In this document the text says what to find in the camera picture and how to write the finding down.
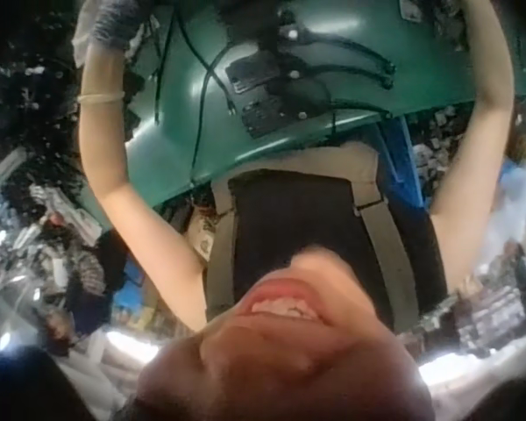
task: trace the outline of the nose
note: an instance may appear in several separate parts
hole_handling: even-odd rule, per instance
[[[243,326],[224,326],[201,344],[209,376],[223,387],[267,387],[296,382],[314,364],[304,353]]]

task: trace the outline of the gray glove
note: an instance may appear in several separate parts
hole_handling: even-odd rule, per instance
[[[154,0],[102,0],[92,42],[108,48],[126,51],[153,10]]]

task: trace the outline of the bolt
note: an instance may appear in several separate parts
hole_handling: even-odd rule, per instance
[[[291,41],[296,41],[298,39],[298,31],[296,29],[291,29],[288,31],[288,39]]]

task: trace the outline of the beige strap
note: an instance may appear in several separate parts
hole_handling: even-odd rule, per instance
[[[380,202],[360,211],[368,237],[386,285],[387,296],[394,313],[395,333],[405,332],[419,320],[419,304],[415,276],[405,251],[402,237],[387,203]]]
[[[363,143],[348,142],[341,147],[318,147],[280,154],[272,159],[242,165],[212,183],[217,212],[225,214],[217,228],[207,278],[210,307],[233,304],[232,268],[234,203],[229,181],[250,171],[270,169],[348,180],[357,214],[362,216],[378,259],[387,295],[394,313],[394,329],[403,332],[417,322],[415,277],[394,219],[376,185],[378,154]],[[219,239],[220,225],[225,238]]]
[[[366,206],[381,200],[381,195],[375,187],[377,168],[378,154],[370,146],[359,142],[347,142],[341,147],[314,147],[246,163],[227,173],[225,178],[213,182],[212,192],[217,212],[226,213],[233,209],[229,181],[250,171],[270,169],[348,180],[352,184],[357,206]],[[370,192],[366,195],[369,202],[355,194],[357,183],[370,184]]]
[[[218,221],[207,270],[207,320],[230,309],[234,304],[233,253],[236,238],[235,212]]]

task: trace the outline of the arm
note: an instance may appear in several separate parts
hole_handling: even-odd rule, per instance
[[[463,0],[477,98],[430,214],[449,292],[471,273],[493,205],[514,107],[508,46],[490,0]]]
[[[92,44],[82,94],[121,91],[123,72],[123,51]],[[84,173],[111,223],[167,306],[191,329],[203,328],[203,267],[186,240],[146,205],[129,182],[122,104],[83,103],[79,138]]]

